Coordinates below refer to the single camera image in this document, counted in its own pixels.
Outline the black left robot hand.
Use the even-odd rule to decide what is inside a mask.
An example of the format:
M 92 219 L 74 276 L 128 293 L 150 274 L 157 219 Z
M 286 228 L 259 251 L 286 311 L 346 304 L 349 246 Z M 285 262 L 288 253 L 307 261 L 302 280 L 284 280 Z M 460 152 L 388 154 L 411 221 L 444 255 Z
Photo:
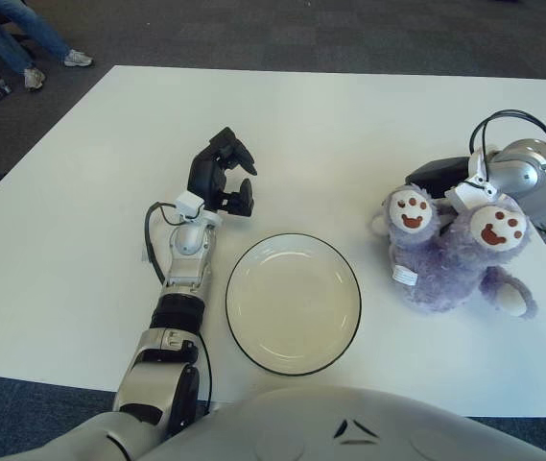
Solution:
M 225 127 L 194 157 L 187 190 L 203 199 L 203 207 L 207 211 L 221 210 L 232 215 L 251 217 L 254 200 L 249 179 L 241 182 L 237 192 L 225 192 L 226 170 L 237 166 L 252 176 L 257 175 L 251 153 L 234 131 Z

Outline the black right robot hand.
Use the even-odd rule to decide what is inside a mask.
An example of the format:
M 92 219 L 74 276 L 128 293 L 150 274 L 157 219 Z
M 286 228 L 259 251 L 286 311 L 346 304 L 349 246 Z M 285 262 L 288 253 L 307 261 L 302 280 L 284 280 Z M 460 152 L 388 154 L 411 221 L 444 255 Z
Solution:
M 469 157 L 444 158 L 430 161 L 405 178 L 407 185 L 414 184 L 426 190 L 434 199 L 468 178 Z

